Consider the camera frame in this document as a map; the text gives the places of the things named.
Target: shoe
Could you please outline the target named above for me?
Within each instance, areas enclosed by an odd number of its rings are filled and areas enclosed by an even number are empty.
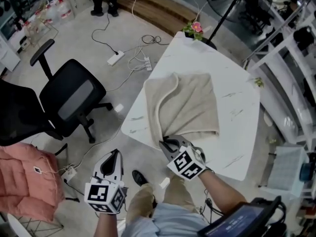
[[[102,17],[104,15],[103,12],[97,12],[95,10],[90,11],[91,16]]]
[[[118,17],[118,8],[114,6],[112,3],[109,3],[108,13],[111,14],[113,17]]]
[[[142,186],[148,183],[147,179],[138,170],[133,170],[132,176],[134,178],[135,183],[137,183],[139,186]]]

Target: beige towel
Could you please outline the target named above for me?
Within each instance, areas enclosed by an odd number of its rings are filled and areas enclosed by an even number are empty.
[[[219,134],[210,74],[148,79],[144,89],[152,140],[157,147],[167,135],[183,135],[192,141]]]

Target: screen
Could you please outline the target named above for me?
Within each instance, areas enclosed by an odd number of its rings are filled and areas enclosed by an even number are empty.
[[[221,224],[205,233],[207,237],[237,237],[253,223],[264,210],[261,207],[243,205]]]

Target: pink flower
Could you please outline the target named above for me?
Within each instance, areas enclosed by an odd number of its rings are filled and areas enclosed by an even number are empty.
[[[202,31],[202,27],[201,27],[201,24],[199,22],[194,22],[192,25],[191,25],[192,29],[195,30],[197,33],[201,32]]]

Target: stairs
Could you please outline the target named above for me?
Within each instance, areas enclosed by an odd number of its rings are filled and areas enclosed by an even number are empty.
[[[118,0],[121,9],[132,12],[134,0]],[[174,36],[197,14],[172,0],[136,0],[134,15]]]

